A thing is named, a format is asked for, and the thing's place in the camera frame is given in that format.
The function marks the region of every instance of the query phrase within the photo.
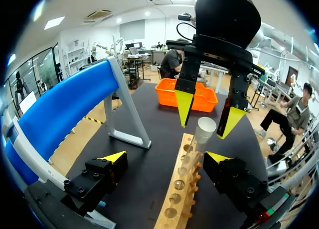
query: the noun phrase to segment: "monitor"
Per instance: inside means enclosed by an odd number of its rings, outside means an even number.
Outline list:
[[[131,52],[131,54],[133,54],[133,55],[139,54],[138,50],[137,50],[135,47],[131,47],[131,48],[130,48],[130,52]]]

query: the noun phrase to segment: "sitting man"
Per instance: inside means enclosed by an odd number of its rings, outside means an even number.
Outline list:
[[[294,144],[295,136],[301,135],[306,129],[310,117],[310,111],[308,108],[308,101],[313,93],[313,88],[309,83],[304,84],[304,95],[303,97],[294,97],[288,103],[280,103],[283,108],[290,108],[287,116],[271,109],[266,115],[260,126],[261,130],[254,130],[256,135],[264,139],[266,131],[272,122],[279,124],[284,129],[286,136],[285,143],[281,146],[277,153],[269,155],[269,159],[272,163],[275,163],[282,159],[283,154],[288,151]]]
[[[186,39],[180,38],[177,41],[188,42]],[[175,78],[180,73],[183,65],[184,51],[172,49],[167,52],[160,64],[160,76],[162,78]]]

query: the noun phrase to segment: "sneaker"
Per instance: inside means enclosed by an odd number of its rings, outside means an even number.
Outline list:
[[[266,136],[266,131],[265,131],[265,129],[260,129],[260,130],[254,129],[254,131],[255,131],[255,134],[256,134],[257,136],[259,136],[261,139],[264,139],[264,138],[265,138],[265,136]]]

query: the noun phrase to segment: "test tube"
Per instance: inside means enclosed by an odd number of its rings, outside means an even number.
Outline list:
[[[214,120],[208,117],[201,117],[197,121],[194,137],[189,145],[181,167],[178,169],[180,176],[185,176],[196,162],[199,161],[201,154],[205,150],[208,139],[211,138],[217,126]]]

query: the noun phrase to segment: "orange plastic crate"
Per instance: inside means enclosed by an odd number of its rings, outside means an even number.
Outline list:
[[[163,78],[155,87],[158,93],[159,103],[161,105],[177,107],[175,96],[176,79]],[[210,113],[218,103],[215,91],[210,88],[205,88],[203,84],[196,83],[196,92],[192,110]]]

